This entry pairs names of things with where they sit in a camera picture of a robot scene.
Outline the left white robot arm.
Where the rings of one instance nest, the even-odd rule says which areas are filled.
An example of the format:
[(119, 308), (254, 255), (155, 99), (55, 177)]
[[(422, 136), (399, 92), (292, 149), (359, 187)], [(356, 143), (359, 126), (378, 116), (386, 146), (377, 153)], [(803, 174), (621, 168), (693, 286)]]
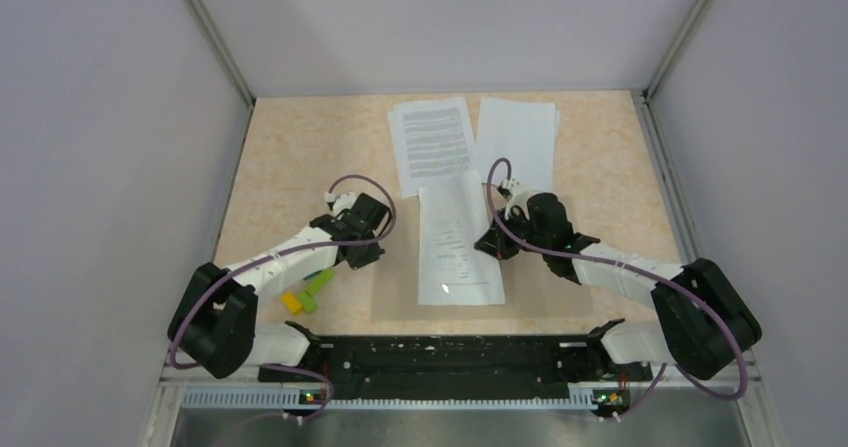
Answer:
[(190, 358), (217, 379), (246, 363), (277, 364), (297, 380), (319, 371), (317, 349), (301, 330), (284, 325), (262, 330), (261, 307), (295, 299), (300, 282), (342, 263), (356, 270), (376, 262), (392, 227), (396, 206), (367, 193), (329, 193), (328, 212), (289, 240), (246, 261), (219, 267), (207, 262), (192, 274), (167, 329), (173, 353)]

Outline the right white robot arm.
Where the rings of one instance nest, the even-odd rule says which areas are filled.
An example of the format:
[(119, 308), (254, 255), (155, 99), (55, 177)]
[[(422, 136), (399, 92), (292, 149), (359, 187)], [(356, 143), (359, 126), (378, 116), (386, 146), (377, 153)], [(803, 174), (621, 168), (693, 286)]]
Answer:
[(673, 364), (706, 381), (763, 337), (759, 321), (717, 263), (680, 265), (627, 254), (574, 229), (550, 192), (501, 187), (496, 209), (475, 248), (499, 261), (536, 253), (555, 276), (611, 291), (650, 310), (646, 322), (616, 321), (586, 352), (589, 371), (612, 379), (626, 364)]

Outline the beige file folder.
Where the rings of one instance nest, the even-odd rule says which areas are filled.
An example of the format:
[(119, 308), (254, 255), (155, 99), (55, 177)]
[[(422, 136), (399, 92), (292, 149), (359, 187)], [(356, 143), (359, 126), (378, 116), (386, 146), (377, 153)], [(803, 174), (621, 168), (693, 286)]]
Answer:
[(372, 281), (375, 321), (572, 319), (594, 312), (590, 291), (550, 273), (538, 256), (505, 262), (474, 249), (489, 219), (478, 206), (446, 213), (410, 198), (382, 241)]

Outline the form paper sheet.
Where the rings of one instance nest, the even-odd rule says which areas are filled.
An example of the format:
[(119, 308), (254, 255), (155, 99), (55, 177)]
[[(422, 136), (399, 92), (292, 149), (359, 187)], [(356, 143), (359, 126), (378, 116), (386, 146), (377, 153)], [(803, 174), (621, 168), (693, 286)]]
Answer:
[(490, 306), (506, 302), (498, 261), (474, 248), (490, 220), (474, 170), (419, 189), (417, 302)]

